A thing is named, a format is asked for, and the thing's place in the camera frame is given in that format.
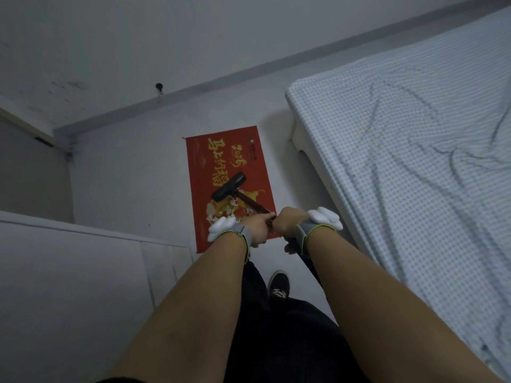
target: baseboard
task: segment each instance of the baseboard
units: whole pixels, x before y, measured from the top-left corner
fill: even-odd
[[[369,31],[351,38],[339,40],[337,42],[326,44],[321,47],[303,51],[295,55],[291,55],[282,59],[272,62],[261,64],[246,70],[238,71],[227,76],[214,79],[209,82],[204,82],[195,86],[191,86],[182,90],[171,92],[169,94],[161,95],[158,98],[149,99],[140,103],[135,103],[131,106],[126,106],[121,109],[113,110],[96,117],[88,118],[83,121],[68,124],[66,126],[54,130],[57,138],[65,139],[69,136],[74,136],[79,133],[88,132],[95,128],[121,122],[126,119],[141,115],[153,109],[161,108],[162,106],[172,105],[174,103],[185,101],[210,91],[226,88],[247,80],[264,76],[266,74],[276,72],[285,68],[296,66],[298,64],[309,62],[311,60],[325,57],[333,53],[346,50],[361,44],[365,44],[383,37],[398,34],[402,31],[407,31],[420,25],[430,23],[440,18],[447,17],[452,14],[464,12],[473,8],[477,8],[490,3],[501,3],[504,7],[508,5],[511,0],[469,0],[460,4],[450,5],[443,9],[426,13],[418,17],[413,17],[398,23],[387,25],[385,27]]]

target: white bedsheet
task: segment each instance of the white bedsheet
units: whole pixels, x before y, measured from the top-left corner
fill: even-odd
[[[511,7],[286,97],[374,260],[511,375]]]

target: wall stain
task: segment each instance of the wall stain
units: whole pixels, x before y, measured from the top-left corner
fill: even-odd
[[[29,109],[32,110],[32,111],[35,111],[37,113],[44,113],[44,110],[42,109],[39,109],[38,107],[36,106],[29,106]]]
[[[67,81],[67,84],[71,87],[74,87],[75,89],[85,91],[86,87],[85,84],[80,81]]]

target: sneaker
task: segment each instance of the sneaker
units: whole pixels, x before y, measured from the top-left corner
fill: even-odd
[[[289,277],[286,272],[277,270],[270,278],[268,283],[268,295],[288,298],[289,296]]]

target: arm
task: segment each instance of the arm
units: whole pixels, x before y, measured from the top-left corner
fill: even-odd
[[[303,211],[285,208],[276,232],[294,237]],[[332,312],[374,382],[501,382],[420,298],[328,227],[307,250]]]
[[[265,220],[241,224],[252,244],[265,243]],[[191,266],[162,301],[109,373],[147,383],[223,381],[238,321],[245,241],[225,233]]]

